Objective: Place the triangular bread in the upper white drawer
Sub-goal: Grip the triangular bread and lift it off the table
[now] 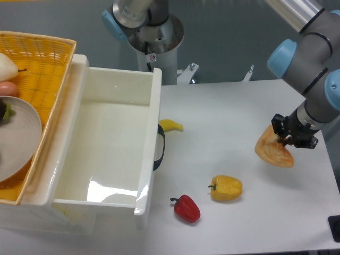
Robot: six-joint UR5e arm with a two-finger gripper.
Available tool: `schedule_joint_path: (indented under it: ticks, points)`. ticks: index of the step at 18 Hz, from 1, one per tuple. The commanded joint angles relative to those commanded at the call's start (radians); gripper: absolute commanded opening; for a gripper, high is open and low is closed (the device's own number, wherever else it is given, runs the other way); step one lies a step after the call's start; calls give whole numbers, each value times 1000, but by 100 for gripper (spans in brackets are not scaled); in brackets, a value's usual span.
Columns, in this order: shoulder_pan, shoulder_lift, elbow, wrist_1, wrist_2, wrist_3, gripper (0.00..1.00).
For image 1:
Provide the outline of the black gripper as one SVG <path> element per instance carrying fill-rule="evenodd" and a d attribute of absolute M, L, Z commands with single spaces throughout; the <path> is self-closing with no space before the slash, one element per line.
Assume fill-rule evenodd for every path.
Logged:
<path fill-rule="evenodd" d="M 283 146 L 294 146 L 296 148 L 314 149 L 318 143 L 315 134 L 318 130 L 313 130 L 311 124 L 302 125 L 295 117 L 285 117 L 275 114 L 271 119 L 273 131 L 279 136 Z"/>

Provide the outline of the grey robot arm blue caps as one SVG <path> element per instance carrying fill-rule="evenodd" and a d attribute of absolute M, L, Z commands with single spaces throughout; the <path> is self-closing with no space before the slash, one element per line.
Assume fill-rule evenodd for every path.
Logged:
<path fill-rule="evenodd" d="M 291 115 L 273 117 L 272 132 L 278 144 L 312 149 L 316 133 L 339 116 L 339 70 L 325 66 L 339 49 L 339 11 L 326 11 L 317 1 L 268 4 L 302 39 L 283 41 L 267 67 L 305 98 Z M 115 39 L 134 49 L 140 70 L 160 69 L 163 84 L 177 83 L 177 49 L 184 28 L 169 13 L 168 1 L 114 1 L 101 17 Z"/>

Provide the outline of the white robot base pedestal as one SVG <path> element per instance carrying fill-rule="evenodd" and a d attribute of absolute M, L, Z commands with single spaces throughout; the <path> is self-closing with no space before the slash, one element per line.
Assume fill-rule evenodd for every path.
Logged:
<path fill-rule="evenodd" d="M 182 22 L 170 14 L 159 26 L 144 26 L 128 38 L 137 56 L 139 71 L 162 71 L 162 85 L 177 84 L 177 50 L 184 38 Z"/>

